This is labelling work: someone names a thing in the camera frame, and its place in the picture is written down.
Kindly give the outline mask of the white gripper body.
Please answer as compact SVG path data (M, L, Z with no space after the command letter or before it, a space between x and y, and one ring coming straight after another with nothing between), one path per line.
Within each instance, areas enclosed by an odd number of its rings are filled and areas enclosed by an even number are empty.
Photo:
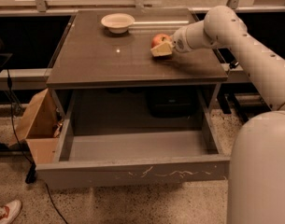
M188 27L184 26L176 30L172 35L172 43L177 52L187 53L193 51L193 47L188 42Z

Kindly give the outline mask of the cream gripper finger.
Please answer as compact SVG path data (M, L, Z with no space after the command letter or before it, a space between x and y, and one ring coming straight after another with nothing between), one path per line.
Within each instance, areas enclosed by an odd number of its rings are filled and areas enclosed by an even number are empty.
M150 51L153 57L168 56L173 52L173 45L168 41L164 41L159 45L153 47Z

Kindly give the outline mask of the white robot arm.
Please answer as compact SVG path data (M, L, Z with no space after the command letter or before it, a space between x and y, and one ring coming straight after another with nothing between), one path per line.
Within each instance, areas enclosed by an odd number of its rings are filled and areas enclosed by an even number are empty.
M171 35L156 35L154 57L227 48L267 109L239 130L229 163L226 224L285 224L285 60L249 34L227 6Z

